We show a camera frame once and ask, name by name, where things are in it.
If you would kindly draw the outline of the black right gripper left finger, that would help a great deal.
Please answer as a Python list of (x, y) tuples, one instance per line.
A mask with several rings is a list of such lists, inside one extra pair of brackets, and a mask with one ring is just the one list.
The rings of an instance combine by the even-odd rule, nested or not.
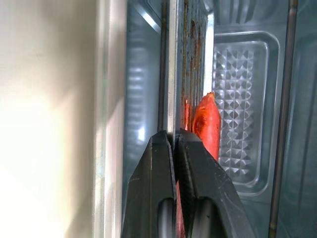
[(165, 131), (150, 138), (130, 178), (122, 238), (176, 238), (176, 181)]

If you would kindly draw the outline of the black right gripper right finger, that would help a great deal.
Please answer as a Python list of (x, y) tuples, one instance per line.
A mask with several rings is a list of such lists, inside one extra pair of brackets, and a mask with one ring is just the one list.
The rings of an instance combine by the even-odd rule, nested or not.
[(198, 136), (181, 129), (175, 145), (186, 238), (255, 238), (232, 180)]

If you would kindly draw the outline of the grey rusty metal baking tray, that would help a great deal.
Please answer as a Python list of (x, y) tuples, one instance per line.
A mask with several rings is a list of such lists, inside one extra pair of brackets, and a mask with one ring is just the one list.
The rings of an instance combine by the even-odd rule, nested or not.
[(167, 134), (191, 130), (196, 107), (211, 91), (213, 0), (168, 0)]

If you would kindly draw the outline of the red sausage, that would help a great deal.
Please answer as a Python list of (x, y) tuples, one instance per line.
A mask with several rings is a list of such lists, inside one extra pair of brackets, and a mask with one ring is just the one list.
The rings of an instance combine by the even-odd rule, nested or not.
[(196, 107), (192, 132), (202, 141), (206, 150), (218, 161), (220, 147), (221, 116), (214, 92), (207, 93)]

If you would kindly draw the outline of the dark oven heating rod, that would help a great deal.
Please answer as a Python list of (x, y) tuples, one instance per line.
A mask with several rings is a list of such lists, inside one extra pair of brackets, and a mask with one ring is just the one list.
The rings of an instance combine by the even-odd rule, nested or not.
[(281, 88), (281, 104), (279, 111), (279, 125), (277, 135), (277, 147), (274, 165), (273, 188), (270, 205), (270, 218), (268, 238), (276, 238), (281, 184), (283, 175), (284, 152), (288, 125), (290, 89), (292, 79), (292, 65), (294, 55), (296, 21), (298, 12), (298, 0), (288, 0), (288, 16), (285, 40), (285, 55), (283, 80)]

